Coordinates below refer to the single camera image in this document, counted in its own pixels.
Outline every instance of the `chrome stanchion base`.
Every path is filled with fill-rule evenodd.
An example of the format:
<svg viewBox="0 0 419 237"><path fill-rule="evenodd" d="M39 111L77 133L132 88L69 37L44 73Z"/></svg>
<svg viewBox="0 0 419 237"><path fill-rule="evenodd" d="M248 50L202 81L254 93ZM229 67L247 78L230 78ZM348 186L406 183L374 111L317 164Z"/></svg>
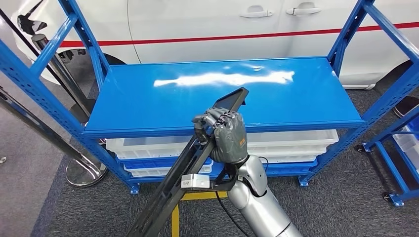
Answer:
<svg viewBox="0 0 419 237"><path fill-rule="evenodd" d="M88 156L87 158L97 167L99 172L89 172L88 170L84 169L75 159L71 159L66 168L66 178L70 184L79 188L84 188L96 184L103 177L105 177L105 174L108 171L106 166L93 156Z"/></svg>

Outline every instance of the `robotic hand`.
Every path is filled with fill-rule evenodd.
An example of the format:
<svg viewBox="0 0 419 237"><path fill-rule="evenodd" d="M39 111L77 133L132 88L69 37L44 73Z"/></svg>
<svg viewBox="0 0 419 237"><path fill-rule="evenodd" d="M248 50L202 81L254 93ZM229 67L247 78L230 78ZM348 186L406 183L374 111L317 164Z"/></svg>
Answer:
<svg viewBox="0 0 419 237"><path fill-rule="evenodd" d="M243 117L224 108L210 108L192 119L198 140L205 144L206 130L214 129L216 147L210 157L224 163L215 181L209 176L190 174L182 177L183 189L226 190L258 237L301 237L268 187L266 172L258 156L248 155ZM222 181L228 174L230 179Z"/></svg>

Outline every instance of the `caster wheel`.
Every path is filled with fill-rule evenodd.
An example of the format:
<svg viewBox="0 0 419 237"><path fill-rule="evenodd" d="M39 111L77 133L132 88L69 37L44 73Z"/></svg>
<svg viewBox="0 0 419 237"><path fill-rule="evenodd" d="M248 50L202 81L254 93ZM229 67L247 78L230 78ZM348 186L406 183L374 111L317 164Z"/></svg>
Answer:
<svg viewBox="0 0 419 237"><path fill-rule="evenodd" d="M386 202L391 202L391 198L390 198L390 192L384 192L384 193L382 193L382 199L384 199L384 201L386 201Z"/></svg>
<svg viewBox="0 0 419 237"><path fill-rule="evenodd" d="M365 149L364 149L364 146L363 146L363 145L356 145L356 146L354 147L354 149L355 149L357 152L365 152Z"/></svg>

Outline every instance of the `blue metal shelf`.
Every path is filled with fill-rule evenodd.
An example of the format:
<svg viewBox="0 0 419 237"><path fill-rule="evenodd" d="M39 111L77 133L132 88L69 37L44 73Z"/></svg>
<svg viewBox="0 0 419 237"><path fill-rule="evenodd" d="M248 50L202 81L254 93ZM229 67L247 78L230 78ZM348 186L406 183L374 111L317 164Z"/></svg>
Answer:
<svg viewBox="0 0 419 237"><path fill-rule="evenodd" d="M316 160L312 162L271 163L268 165L268 168L266 169L266 175L268 177L306 175L311 173L309 168L314 167L316 165ZM215 179L221 173L223 167L223 164L214 162L214 165L212 165L212 172L207 175L209 175L210 179ZM164 176L141 178L131 177L131 180L136 181L138 183L151 183L161 182L164 178Z"/></svg>
<svg viewBox="0 0 419 237"><path fill-rule="evenodd" d="M300 184L306 186L315 174L419 84L419 50L372 5L374 0L358 0L325 57L124 66L109 66L76 0L58 1L67 20L33 66L28 69L0 40L0 71L133 193L138 192L138 183L147 179L132 178L97 144L97 138L192 134L190 119L193 116L202 113L220 96L245 86L250 93L247 105L242 106L240 112L244 115L248 132L347 128L339 142L317 157L316 166L309 168L308 172L293 173L299 175ZM414 64L359 116L338 76L345 49L367 14ZM100 89L86 128L39 80L39 73L71 27L92 58ZM268 175L284 175L269 172Z"/></svg>
<svg viewBox="0 0 419 237"><path fill-rule="evenodd" d="M240 86L247 132L363 123L326 57L142 64L110 67L84 135L192 135L191 118Z"/></svg>
<svg viewBox="0 0 419 237"><path fill-rule="evenodd" d="M419 174L417 169L412 164L410 159L407 155L402 151L399 145L393 138L393 134L402 133L402 134L415 134L417 131L412 132L399 132L402 127L411 123L413 120L416 121L415 118L419 117L419 106L412 109L408 114L406 114L403 118L397 120L394 124L392 124L389 128L384 130L382 133L374 137L370 142L364 143L364 148L366 152L371 152L372 147L376 147L378 151L381 153L384 161L387 163L388 168L390 169L391 173L393 174L394 178L396 179L397 183L399 184L400 188L403 190L401 194L391 193L389 194L389 201L392 201L395 206L404 206L404 201L412 198L419 198L419 189L411 190L407 185L405 179L403 178L401 172L397 169L397 166L394 164L393 160L387 153L383 143L387 140L391 141L393 145L396 147L397 152L401 156L403 162L407 166L408 170L412 174L413 178L419 185Z"/></svg>

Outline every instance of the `black pole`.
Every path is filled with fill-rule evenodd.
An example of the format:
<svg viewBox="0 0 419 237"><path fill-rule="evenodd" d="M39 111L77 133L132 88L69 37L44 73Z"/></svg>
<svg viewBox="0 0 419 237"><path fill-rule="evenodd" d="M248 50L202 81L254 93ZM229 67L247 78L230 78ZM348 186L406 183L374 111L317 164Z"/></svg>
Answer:
<svg viewBox="0 0 419 237"><path fill-rule="evenodd" d="M54 144L64 153L75 159L85 171L89 173L92 178L97 178L101 175L101 171L96 165L83 156L79 151L68 144L60 135L58 135L52 128L46 125L42 120L36 117L32 112L26 109L12 96L10 96L3 87L0 86L0 106L5 108L11 114L22 120L27 126L32 128L41 137Z"/></svg>

